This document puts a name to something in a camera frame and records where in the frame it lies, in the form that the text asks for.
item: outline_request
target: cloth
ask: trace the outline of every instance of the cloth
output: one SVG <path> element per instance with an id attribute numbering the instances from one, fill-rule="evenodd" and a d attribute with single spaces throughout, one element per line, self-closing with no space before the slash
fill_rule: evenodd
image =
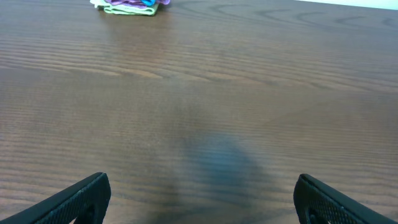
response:
<path id="1" fill-rule="evenodd" d="M 153 16 L 159 6 L 159 3 L 156 3 L 153 6 L 144 5 L 144 7 L 126 6 L 123 4 L 117 4 L 114 6 L 111 3 L 106 2 L 105 0 L 90 0 L 90 3 L 94 4 L 94 7 L 97 9 L 103 9 L 107 13 L 119 15 Z"/>

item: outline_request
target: blue object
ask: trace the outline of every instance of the blue object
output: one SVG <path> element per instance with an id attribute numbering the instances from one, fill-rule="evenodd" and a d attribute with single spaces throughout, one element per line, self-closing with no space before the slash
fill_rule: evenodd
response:
<path id="1" fill-rule="evenodd" d="M 141 0 L 146 6 L 153 6 L 156 0 Z"/>

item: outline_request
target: wooden table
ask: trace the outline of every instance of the wooden table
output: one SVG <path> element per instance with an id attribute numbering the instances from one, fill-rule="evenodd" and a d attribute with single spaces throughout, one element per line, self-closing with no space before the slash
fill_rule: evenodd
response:
<path id="1" fill-rule="evenodd" d="M 396 11 L 0 6 L 0 219 L 102 171 L 105 223 L 298 223 L 301 173 L 398 221 Z"/>

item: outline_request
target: green cloth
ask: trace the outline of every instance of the green cloth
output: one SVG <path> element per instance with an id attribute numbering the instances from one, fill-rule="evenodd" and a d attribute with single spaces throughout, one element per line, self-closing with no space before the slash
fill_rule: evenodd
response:
<path id="1" fill-rule="evenodd" d="M 156 13 L 159 4 L 154 4 L 153 6 L 147 6 L 144 9 L 131 6 L 117 5 L 112 6 L 105 0 L 90 0 L 90 3 L 94 4 L 97 9 L 103 9 L 107 13 L 118 14 L 118 15 L 145 15 L 153 16 Z"/>

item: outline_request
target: wooden surface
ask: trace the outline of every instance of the wooden surface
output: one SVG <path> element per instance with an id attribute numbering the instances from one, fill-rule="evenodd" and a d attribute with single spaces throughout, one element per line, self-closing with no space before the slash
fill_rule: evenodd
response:
<path id="1" fill-rule="evenodd" d="M 0 219 L 102 171 L 105 223 L 298 223 L 301 173 L 398 221 L 396 11 L 0 7 Z"/>

